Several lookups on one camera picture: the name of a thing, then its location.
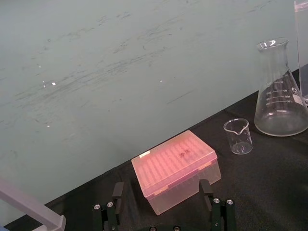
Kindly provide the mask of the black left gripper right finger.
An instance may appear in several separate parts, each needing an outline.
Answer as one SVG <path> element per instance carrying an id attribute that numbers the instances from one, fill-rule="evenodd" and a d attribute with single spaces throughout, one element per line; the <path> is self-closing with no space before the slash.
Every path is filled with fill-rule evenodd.
<path id="1" fill-rule="evenodd" d="M 235 201 L 214 196 L 208 180 L 199 181 L 199 194 L 208 213 L 209 231 L 236 231 Z"/>

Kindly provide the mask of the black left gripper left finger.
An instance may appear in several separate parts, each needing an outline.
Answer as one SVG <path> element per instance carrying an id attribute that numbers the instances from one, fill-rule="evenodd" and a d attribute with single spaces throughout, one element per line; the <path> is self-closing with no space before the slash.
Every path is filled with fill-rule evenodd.
<path id="1" fill-rule="evenodd" d="M 117 182 L 112 197 L 104 204 L 95 204 L 92 209 L 94 231 L 118 231 L 123 210 L 124 182 Z"/>

